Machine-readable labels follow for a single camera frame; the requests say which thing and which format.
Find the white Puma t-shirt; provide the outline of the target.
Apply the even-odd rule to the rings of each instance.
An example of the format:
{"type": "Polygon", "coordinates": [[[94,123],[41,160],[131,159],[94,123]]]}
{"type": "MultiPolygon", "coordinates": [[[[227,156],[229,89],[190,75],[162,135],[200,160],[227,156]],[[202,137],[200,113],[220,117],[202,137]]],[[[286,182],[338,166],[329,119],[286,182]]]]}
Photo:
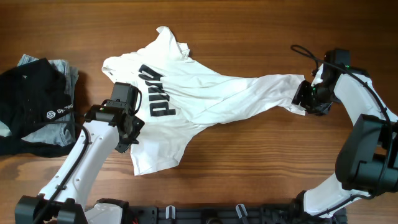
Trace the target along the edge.
{"type": "Polygon", "coordinates": [[[248,119],[273,107],[303,114],[292,103],[303,75],[258,78],[221,75],[190,57],[186,43],[160,26],[157,38],[135,52],[109,57],[103,73],[142,93],[138,117],[144,127],[131,147],[136,175],[176,167],[192,138],[215,124],[248,119]]]}

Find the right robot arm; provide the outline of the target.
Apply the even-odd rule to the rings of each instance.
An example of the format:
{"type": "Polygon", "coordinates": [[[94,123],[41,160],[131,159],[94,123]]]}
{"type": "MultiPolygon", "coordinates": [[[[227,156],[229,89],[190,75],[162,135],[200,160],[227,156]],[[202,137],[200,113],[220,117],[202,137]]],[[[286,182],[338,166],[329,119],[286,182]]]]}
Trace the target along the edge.
{"type": "Polygon", "coordinates": [[[331,219],[345,206],[397,192],[397,115],[373,88],[369,73],[350,64],[350,52],[329,50],[319,59],[306,48],[291,49],[315,61],[314,80],[304,80],[292,103],[323,116],[341,103],[353,130],[336,158],[334,173],[319,186],[304,190],[292,202],[292,218],[331,219]]]}

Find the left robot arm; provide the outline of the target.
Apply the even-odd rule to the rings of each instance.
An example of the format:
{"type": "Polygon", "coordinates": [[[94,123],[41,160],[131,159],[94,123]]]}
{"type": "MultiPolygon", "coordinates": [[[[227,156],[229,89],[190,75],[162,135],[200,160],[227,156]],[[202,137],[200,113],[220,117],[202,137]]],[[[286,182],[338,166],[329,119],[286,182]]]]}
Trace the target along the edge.
{"type": "Polygon", "coordinates": [[[124,153],[144,126],[136,114],[141,91],[116,82],[111,98],[93,105],[85,115],[80,137],[65,162],[35,197],[22,196],[14,217],[16,223],[124,223],[131,217],[129,204],[101,199],[86,210],[88,195],[112,150],[124,153]]]}

